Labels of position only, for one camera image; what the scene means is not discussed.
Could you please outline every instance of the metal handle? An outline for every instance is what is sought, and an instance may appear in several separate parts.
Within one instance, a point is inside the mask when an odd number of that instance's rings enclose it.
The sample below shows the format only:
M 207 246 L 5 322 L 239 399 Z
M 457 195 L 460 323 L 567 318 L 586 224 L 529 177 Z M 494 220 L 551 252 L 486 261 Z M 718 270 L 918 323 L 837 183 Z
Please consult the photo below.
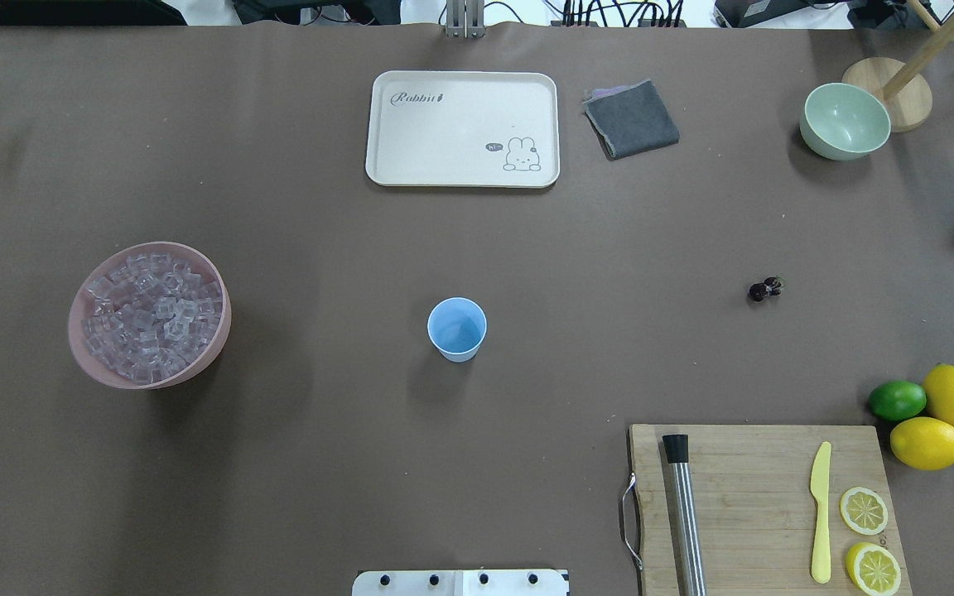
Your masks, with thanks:
M 697 539 L 697 515 L 694 491 L 690 483 L 690 464 L 670 464 L 675 487 L 675 517 L 682 548 L 682 577 L 685 596 L 705 596 L 705 572 L 701 568 L 701 543 Z
M 637 570 L 643 570 L 643 558 L 639 557 L 639 553 L 635 551 L 635 548 L 632 548 L 632 543 L 628 541 L 628 517 L 624 515 L 624 501 L 628 498 L 628 493 L 635 491 L 635 472 L 632 472 L 631 476 L 628 478 L 628 487 L 625 488 L 624 494 L 620 495 L 620 525 L 622 531 L 624 531 L 624 546 L 628 547 L 628 552 L 631 552 L 632 558 L 635 559 L 635 567 Z

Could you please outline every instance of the small dark object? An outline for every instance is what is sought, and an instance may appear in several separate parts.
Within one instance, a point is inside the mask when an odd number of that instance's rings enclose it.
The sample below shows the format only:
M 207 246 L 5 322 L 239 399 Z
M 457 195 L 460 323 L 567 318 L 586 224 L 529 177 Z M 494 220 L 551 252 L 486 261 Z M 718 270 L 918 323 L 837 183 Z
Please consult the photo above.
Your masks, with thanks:
M 753 302 L 760 302 L 768 298 L 768 287 L 764 283 L 754 283 L 749 287 L 749 298 Z
M 760 283 L 749 287 L 749 298 L 753 302 L 760 302 L 769 296 L 778 296 L 783 293 L 783 278 L 770 276 Z

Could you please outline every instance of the yellow plastic knife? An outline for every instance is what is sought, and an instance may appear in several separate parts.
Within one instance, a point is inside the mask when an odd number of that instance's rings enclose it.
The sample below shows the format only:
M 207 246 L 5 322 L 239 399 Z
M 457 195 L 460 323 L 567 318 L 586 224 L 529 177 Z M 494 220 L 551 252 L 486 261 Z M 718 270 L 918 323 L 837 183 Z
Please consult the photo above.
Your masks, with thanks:
M 812 464 L 809 490 L 815 498 L 815 540 L 812 543 L 812 579 L 819 584 L 830 581 L 830 526 L 828 493 L 830 492 L 830 444 L 822 442 Z

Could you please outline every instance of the wooden cutting board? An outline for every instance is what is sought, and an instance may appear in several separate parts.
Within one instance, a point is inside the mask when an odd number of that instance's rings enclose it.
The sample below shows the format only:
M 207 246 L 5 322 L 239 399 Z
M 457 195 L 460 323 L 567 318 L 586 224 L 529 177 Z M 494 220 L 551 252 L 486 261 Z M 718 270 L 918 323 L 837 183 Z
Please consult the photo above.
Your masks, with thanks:
M 853 544 L 889 548 L 903 572 L 901 596 L 911 596 L 908 567 L 889 496 L 882 450 L 873 426 L 633 424 L 632 469 L 643 557 L 643 593 L 679 594 L 677 550 L 669 518 L 672 487 L 660 437 L 690 436 L 690 469 L 701 558 L 709 596 L 863 596 L 845 571 Z M 809 478 L 815 453 L 830 441 L 829 584 L 810 573 L 815 499 Z M 855 486 L 870 488 L 889 506 L 889 524 L 862 536 L 841 520 L 838 501 Z

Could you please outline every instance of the lemon slice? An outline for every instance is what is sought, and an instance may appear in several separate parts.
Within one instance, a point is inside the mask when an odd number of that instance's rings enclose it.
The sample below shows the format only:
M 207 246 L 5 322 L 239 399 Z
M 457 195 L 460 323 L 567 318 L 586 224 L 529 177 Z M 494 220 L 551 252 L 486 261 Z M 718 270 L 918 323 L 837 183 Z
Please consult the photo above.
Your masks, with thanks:
M 891 596 L 900 589 L 900 565 L 878 544 L 861 542 L 849 548 L 845 567 L 852 584 L 868 596 Z
M 874 536 L 889 524 L 889 507 L 878 493 L 864 487 L 852 487 L 841 495 L 841 518 L 845 525 L 864 536 Z

